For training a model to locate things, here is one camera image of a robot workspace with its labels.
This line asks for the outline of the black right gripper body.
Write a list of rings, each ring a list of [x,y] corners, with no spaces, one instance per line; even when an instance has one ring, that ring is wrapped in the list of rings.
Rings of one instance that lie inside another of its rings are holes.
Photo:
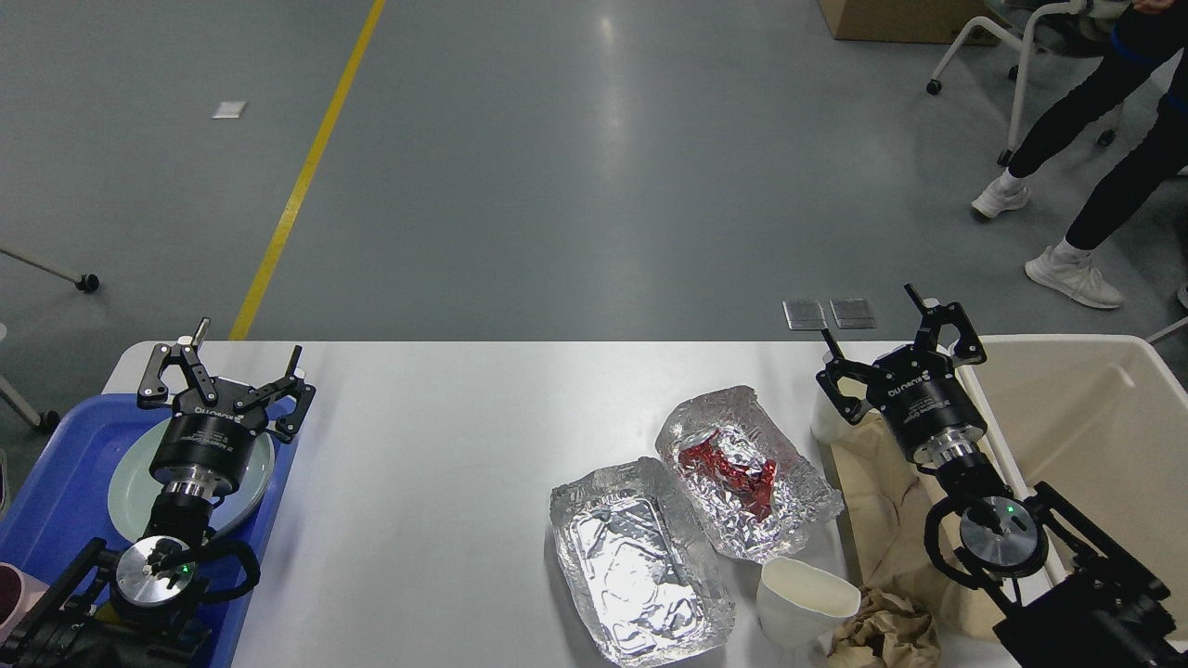
[[[968,443],[984,437],[986,421],[955,376],[954,360],[937,349],[905,345],[877,358],[866,398],[880,412],[910,462],[943,464],[934,440],[952,434]]]

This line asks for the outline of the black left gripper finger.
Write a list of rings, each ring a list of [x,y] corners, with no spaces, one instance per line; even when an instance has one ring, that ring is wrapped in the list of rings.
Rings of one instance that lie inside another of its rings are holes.
[[[166,407],[169,390],[166,383],[162,380],[162,373],[173,366],[181,368],[187,387],[200,393],[200,402],[204,409],[213,410],[219,407],[217,383],[200,360],[200,347],[204,344],[210,324],[211,319],[201,317],[191,338],[181,338],[171,345],[157,344],[137,387],[137,407],[144,410]]]
[[[242,427],[254,434],[270,434],[282,443],[292,443],[301,434],[307,420],[316,387],[301,374],[302,345],[293,345],[290,360],[282,377],[263,386],[249,386],[232,401],[232,414],[240,418]],[[284,399],[292,401],[292,407],[276,417],[270,417],[270,407],[278,405]]]

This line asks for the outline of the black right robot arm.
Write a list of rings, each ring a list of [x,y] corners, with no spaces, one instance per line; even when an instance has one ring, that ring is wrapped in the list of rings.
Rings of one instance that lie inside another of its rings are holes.
[[[1183,667],[1169,587],[1050,483],[1019,494],[981,448],[988,420],[958,368],[988,357],[963,307],[905,291],[921,319],[912,341],[867,364],[823,327],[816,380],[845,422],[879,412],[904,459],[937,483],[923,521],[935,571],[988,595],[1001,612],[994,635],[1023,667]]]

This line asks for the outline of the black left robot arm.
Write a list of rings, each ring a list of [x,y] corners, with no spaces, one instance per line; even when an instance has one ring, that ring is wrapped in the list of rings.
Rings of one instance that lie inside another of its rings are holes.
[[[62,420],[4,519],[5,667],[225,667],[316,390],[211,374],[206,330]]]

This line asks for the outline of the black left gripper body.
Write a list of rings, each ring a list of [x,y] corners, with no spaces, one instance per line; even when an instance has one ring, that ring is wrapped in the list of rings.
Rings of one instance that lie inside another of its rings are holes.
[[[211,499],[240,491],[255,439],[264,434],[274,398],[263,389],[225,385],[215,405],[209,393],[190,389],[177,393],[162,442],[148,473],[162,483],[162,505],[211,506]]]

